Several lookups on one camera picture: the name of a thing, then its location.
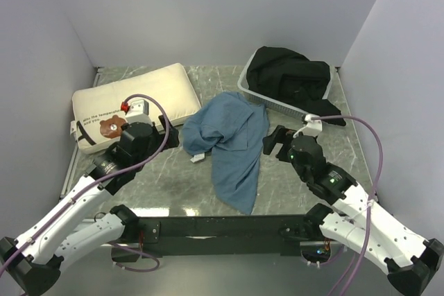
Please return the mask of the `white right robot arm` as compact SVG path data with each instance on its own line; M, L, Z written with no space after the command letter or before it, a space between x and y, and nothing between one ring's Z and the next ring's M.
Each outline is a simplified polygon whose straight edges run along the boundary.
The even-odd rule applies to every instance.
M363 252L402 295L421 295L443 260L443 244L426 239L405 227L371 199L358 181L328 162L316 134L282 125L263 139L263 153L276 144L281 162L289 162L303 183L323 203L305 214L308 237L340 242L356 253Z

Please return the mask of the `blue fabric pillowcase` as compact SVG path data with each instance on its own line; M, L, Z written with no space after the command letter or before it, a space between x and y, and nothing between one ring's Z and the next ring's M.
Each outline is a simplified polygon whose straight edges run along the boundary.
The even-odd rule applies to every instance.
M238 92L223 92L182 127L182 145L189 155L211 153L217 198L243 214L253 212L259 159L269 126L263 105L248 102Z

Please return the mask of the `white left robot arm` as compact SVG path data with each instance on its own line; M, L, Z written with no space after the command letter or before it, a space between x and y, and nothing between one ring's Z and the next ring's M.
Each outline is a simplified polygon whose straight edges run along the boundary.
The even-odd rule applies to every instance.
M157 154L179 145L178 130L163 116L159 120L163 133L150 121L123 125L120 140L94 158L73 189L41 221L16 238L1 239L1 271L26 295L45 294L64 270L102 244L137 237L139 217L123 204L100 221L78 232L75 228Z

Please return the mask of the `cream pillow with bear print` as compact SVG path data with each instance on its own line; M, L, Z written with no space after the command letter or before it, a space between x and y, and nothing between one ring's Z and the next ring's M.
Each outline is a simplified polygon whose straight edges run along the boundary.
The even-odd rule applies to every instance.
M191 81L180 64L143 73L98 87L78 90L72 96L71 133L85 154L105 150L120 138L127 123L121 104L130 95L154 98L174 126L182 125L201 108Z

